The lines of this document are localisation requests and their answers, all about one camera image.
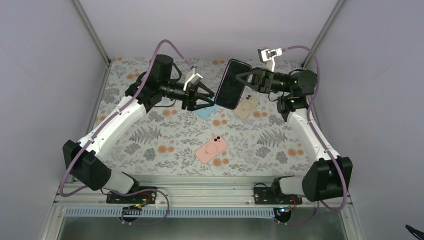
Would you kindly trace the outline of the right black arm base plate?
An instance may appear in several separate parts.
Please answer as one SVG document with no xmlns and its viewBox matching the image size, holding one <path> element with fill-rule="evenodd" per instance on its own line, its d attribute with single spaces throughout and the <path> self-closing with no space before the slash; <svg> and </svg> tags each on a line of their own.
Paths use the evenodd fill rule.
<svg viewBox="0 0 424 240">
<path fill-rule="evenodd" d="M 277 187 L 257 183 L 253 186 L 253 198 L 256 205 L 302 205 L 303 200 L 297 195 L 283 194 Z"/>
</svg>

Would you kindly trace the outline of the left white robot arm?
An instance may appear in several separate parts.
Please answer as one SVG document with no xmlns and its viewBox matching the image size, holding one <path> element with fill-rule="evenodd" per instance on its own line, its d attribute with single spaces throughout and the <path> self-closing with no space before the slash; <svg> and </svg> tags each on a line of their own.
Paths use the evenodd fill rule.
<svg viewBox="0 0 424 240">
<path fill-rule="evenodd" d="M 91 132 L 79 141 L 68 140 L 62 147 L 66 172 L 93 191 L 110 190 L 131 203 L 139 197 L 138 181 L 124 172 L 106 166 L 102 159 L 111 146 L 133 125 L 145 116 L 163 98 L 180 101 L 183 110 L 196 111 L 212 107 L 214 92 L 201 80 L 199 67 L 193 66 L 185 81 L 172 79 L 172 70 L 182 72 L 172 57 L 158 54 L 150 60 L 146 72 L 125 91 L 115 109 Z"/>
</svg>

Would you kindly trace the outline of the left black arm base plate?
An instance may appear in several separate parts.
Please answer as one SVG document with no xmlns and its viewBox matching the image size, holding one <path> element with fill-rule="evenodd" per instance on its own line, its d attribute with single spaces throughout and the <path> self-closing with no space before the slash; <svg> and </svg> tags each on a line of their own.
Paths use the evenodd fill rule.
<svg viewBox="0 0 424 240">
<path fill-rule="evenodd" d="M 148 205 L 154 204 L 156 201 L 157 187 L 155 186 L 139 186 L 135 192 L 137 194 L 130 194 L 123 196 L 114 192 L 108 192 L 106 197 L 107 204 L 130 204 L 130 205 Z"/>
</svg>

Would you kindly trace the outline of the black smartphone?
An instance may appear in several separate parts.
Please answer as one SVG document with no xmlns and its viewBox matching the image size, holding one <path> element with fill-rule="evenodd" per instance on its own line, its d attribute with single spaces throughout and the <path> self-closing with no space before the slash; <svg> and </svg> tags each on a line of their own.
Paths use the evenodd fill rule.
<svg viewBox="0 0 424 240">
<path fill-rule="evenodd" d="M 243 74 L 252 70 L 250 64 L 236 59 L 230 59 L 226 65 L 216 92 L 214 103 L 220 107 L 234 110 L 244 91 L 245 85 L 236 79 L 237 74 Z"/>
</svg>

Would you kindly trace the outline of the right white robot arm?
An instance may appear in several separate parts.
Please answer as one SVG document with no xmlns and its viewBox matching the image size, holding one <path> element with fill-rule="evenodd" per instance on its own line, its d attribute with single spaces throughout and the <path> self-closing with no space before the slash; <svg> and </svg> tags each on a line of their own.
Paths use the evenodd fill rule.
<svg viewBox="0 0 424 240">
<path fill-rule="evenodd" d="M 307 198 L 310 202 L 342 198 L 344 204 L 353 170 L 349 157 L 342 157 L 326 140 L 318 128 L 307 97 L 315 93 L 318 76 L 310 70 L 285 74 L 256 67 L 252 70 L 253 89 L 259 93 L 283 92 L 277 99 L 277 111 L 294 130 L 312 161 L 304 176 L 286 176 L 274 179 L 271 198 L 278 204 L 290 195 Z"/>
</svg>

